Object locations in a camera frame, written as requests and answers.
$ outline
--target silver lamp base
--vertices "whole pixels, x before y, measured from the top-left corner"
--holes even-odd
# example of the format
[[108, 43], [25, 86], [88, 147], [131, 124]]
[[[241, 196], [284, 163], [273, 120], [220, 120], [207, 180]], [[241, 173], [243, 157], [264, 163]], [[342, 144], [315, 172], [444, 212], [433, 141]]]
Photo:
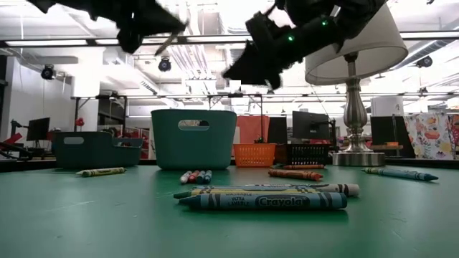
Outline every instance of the silver lamp base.
[[334, 153], [335, 166], [384, 166], [384, 153]]

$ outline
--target white lamp shade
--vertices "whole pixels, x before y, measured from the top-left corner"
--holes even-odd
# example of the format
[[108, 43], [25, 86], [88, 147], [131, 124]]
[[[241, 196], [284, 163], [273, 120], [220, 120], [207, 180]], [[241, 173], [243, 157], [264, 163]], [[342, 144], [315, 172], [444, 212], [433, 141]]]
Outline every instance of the white lamp shade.
[[335, 85], [349, 78], [345, 54], [358, 52], [356, 76], [370, 77], [388, 70], [407, 55], [389, 7], [385, 4], [355, 38], [346, 40], [340, 52], [329, 45], [306, 57], [306, 82], [312, 85]]

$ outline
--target teal storage bin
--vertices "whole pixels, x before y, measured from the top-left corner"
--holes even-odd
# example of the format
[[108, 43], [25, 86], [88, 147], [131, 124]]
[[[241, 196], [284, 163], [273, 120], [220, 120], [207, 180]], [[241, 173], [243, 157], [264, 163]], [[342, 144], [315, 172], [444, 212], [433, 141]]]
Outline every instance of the teal storage bin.
[[[165, 170], [225, 169], [231, 163], [236, 113], [220, 110], [154, 110], [151, 112], [156, 162]], [[183, 126], [182, 120], [209, 126]]]
[[[130, 143], [130, 147], [120, 146]], [[58, 168], [94, 169], [138, 165], [141, 158], [140, 138], [113, 138], [106, 132], [55, 133]]]

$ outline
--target black basket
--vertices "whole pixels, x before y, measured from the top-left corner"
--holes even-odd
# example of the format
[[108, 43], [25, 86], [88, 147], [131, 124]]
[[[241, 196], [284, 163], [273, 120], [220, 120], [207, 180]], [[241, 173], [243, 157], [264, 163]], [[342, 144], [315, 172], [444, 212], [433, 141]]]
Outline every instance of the black basket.
[[276, 163], [284, 165], [326, 165], [328, 144], [284, 144], [276, 147]]

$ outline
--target green table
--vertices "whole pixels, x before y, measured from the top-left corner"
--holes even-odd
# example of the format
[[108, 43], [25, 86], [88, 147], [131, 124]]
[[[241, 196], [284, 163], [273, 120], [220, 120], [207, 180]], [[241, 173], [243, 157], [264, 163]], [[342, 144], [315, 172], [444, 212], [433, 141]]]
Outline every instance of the green table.
[[[0, 174], [0, 257], [456, 257], [459, 172], [412, 168], [437, 183], [329, 166], [324, 183], [357, 183], [344, 211], [190, 211], [172, 194], [183, 171], [155, 166], [78, 178]], [[266, 169], [215, 171], [214, 185], [309, 183]]]

